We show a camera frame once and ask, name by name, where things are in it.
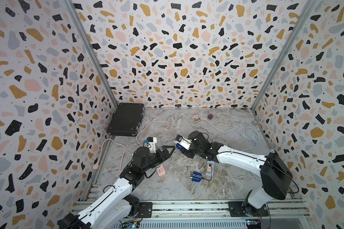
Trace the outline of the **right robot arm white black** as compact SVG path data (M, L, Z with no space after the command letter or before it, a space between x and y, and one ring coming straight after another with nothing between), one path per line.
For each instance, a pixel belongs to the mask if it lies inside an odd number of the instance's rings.
M293 175L276 151L268 155L255 155L233 149L218 142L209 142L199 131L187 138L178 135L175 139L180 151L188 158L200 156L209 162L232 165L260 177L261 184L251 190L244 201L229 203L231 216L267 216L267 203L272 200L285 200L289 194Z

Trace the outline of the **blue shaver with white stripes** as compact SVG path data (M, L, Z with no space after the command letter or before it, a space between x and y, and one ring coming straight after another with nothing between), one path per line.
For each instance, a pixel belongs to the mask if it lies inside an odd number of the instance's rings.
M179 150L184 150L184 147L181 146L179 143L176 144L176 148L179 149Z

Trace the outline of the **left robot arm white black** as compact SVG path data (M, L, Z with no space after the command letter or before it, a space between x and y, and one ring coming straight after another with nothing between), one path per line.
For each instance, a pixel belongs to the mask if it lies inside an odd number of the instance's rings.
M67 214L57 222L60 229L109 229L123 218L136 217L139 199L131 193L146 178L146 172L168 160L175 146L162 146L154 153L139 147L119 178L94 203L74 215Z

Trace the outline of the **pink power strip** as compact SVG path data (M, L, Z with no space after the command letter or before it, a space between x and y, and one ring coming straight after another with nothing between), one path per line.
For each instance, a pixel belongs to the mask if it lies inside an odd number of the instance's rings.
M165 171L165 169L164 169L163 164L158 165L158 166L156 167L156 171L157 171L157 174L158 174L159 177L163 177L163 176L165 176L165 174L166 174L166 171Z

